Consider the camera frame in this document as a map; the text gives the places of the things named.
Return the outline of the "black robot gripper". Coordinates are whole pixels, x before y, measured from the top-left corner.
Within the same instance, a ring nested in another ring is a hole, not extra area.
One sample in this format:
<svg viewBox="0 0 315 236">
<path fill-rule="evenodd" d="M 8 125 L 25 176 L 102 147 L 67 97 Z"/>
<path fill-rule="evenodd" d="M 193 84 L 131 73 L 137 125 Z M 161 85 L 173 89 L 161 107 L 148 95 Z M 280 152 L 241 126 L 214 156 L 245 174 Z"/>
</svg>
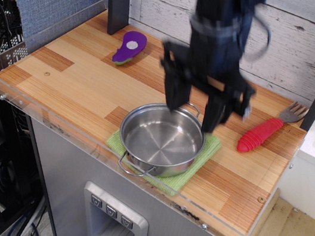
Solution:
<svg viewBox="0 0 315 236">
<path fill-rule="evenodd" d="M 193 87 L 205 93 L 204 133 L 214 132 L 232 113 L 246 118 L 251 112 L 256 91 L 240 73 L 241 40 L 237 32 L 194 23 L 190 45 L 163 43 L 166 105 L 173 111 L 186 104 Z"/>
</svg>

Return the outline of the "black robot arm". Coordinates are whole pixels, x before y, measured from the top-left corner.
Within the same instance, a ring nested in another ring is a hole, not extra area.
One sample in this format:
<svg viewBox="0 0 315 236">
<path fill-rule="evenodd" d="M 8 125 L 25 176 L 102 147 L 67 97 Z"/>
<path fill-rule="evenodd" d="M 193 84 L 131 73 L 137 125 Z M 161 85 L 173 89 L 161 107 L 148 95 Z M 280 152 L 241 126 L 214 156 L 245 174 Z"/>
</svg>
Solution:
<svg viewBox="0 0 315 236">
<path fill-rule="evenodd" d="M 249 112 L 255 90 L 240 73 L 240 59 L 254 18 L 265 0 L 196 0 L 190 18 L 190 45 L 165 41 L 166 105 L 178 109 L 190 100 L 192 87 L 208 95 L 202 132 L 212 133 L 232 112 Z"/>
</svg>

